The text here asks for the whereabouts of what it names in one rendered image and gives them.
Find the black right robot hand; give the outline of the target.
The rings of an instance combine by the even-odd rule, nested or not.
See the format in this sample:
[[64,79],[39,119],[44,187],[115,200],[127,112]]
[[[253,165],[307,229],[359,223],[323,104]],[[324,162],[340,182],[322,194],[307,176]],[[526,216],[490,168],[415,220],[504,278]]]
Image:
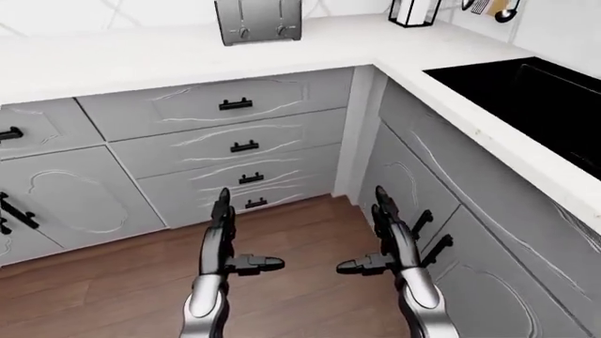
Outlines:
[[380,240],[379,253],[351,259],[338,264],[342,275],[381,275],[390,270],[398,275],[403,269],[418,268],[421,258],[411,230],[398,216],[394,200],[380,185],[375,187],[377,202],[371,206],[374,232]]

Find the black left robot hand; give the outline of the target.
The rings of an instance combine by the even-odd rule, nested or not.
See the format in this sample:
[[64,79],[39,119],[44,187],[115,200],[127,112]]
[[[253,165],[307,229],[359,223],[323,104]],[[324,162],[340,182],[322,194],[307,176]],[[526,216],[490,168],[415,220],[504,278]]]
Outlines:
[[285,267],[281,258],[245,254],[235,256],[236,211],[231,195],[223,188],[211,211],[211,222],[203,238],[199,256],[199,275],[259,275]]

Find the silver two-slot toaster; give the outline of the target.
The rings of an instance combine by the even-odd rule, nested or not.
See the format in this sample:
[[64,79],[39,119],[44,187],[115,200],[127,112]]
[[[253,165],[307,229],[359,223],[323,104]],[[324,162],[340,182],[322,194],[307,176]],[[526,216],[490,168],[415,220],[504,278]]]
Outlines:
[[302,36],[301,0],[214,0],[226,47]]

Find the grey wide drawer front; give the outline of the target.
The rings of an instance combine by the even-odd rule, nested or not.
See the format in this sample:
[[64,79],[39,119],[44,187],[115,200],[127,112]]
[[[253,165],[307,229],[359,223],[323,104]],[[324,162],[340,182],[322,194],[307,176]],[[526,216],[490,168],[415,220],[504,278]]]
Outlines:
[[[136,178],[157,177],[261,155],[342,142],[347,109],[290,115],[213,129],[181,131],[111,143]],[[250,140],[259,148],[232,153],[234,143]]]
[[[333,186],[331,179],[309,177],[260,185],[242,191],[231,189],[231,205],[237,212],[247,213],[328,194],[332,192]],[[153,203],[170,227],[183,227],[209,221],[213,204],[218,199],[220,191],[221,189],[217,188],[200,193],[161,193],[153,197]],[[268,204],[262,207],[245,208],[248,200],[257,201],[260,198],[266,199]]]
[[[141,179],[139,183],[152,203],[153,197],[161,193],[200,193],[210,192],[217,188],[242,191],[260,185],[296,181],[309,177],[325,177],[334,183],[340,148],[340,144],[332,144],[279,154],[261,155],[249,160],[214,165],[208,168],[148,177]],[[265,179],[239,185],[242,175],[249,177],[255,172],[262,174]]]
[[[77,99],[109,141],[319,112],[347,106],[353,69],[325,69],[211,84],[91,95]],[[223,100],[254,106],[220,111]]]

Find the grey cabinet door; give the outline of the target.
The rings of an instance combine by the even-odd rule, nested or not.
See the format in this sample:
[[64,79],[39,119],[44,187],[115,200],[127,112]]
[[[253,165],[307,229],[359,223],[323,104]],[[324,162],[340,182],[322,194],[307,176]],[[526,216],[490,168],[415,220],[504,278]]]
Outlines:
[[358,200],[369,224],[374,224],[370,207],[377,202],[376,186],[391,196],[408,227],[413,227],[426,210],[432,213],[433,221],[420,230],[420,251],[459,206],[453,194],[385,124],[378,127]]
[[0,267],[61,253],[63,247],[37,230],[9,225],[11,233],[0,233]]
[[0,191],[68,250],[164,228],[104,146],[0,162]]
[[454,244],[427,269],[460,338],[593,338],[465,207],[437,236]]

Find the black kitchen sink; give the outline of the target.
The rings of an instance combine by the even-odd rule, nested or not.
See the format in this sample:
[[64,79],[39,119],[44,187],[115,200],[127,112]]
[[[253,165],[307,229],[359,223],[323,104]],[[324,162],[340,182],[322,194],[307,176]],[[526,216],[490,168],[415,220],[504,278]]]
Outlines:
[[601,80],[542,58],[425,74],[601,180]]

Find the grey narrow drawer front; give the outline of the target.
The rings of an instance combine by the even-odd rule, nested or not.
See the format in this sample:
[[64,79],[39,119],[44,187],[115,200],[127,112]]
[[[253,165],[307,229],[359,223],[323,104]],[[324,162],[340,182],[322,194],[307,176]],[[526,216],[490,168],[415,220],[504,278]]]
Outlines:
[[23,137],[0,143],[0,161],[103,143],[73,98],[12,103],[0,107],[0,131],[17,127]]

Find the black hanging ladle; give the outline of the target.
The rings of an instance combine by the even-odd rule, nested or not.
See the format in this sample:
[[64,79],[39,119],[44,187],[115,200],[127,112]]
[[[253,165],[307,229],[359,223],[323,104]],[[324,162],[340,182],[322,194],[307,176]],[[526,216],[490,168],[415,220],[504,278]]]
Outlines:
[[498,10],[494,19],[498,23],[511,22],[517,15],[517,9],[519,8],[521,0],[503,0],[505,4]]

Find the wooden hanging spatula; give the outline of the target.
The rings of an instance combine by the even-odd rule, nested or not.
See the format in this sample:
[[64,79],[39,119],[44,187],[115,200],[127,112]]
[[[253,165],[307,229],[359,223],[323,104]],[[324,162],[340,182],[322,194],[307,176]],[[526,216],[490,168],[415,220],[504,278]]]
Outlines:
[[511,0],[490,0],[486,15],[494,17],[496,13],[507,8]]

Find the black frame paper towel holder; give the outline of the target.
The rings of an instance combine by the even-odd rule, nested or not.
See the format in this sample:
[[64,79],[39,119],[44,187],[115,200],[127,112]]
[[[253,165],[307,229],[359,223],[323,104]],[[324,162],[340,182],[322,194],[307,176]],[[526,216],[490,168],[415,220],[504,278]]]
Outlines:
[[441,0],[393,0],[388,21],[401,27],[428,27],[436,20]]

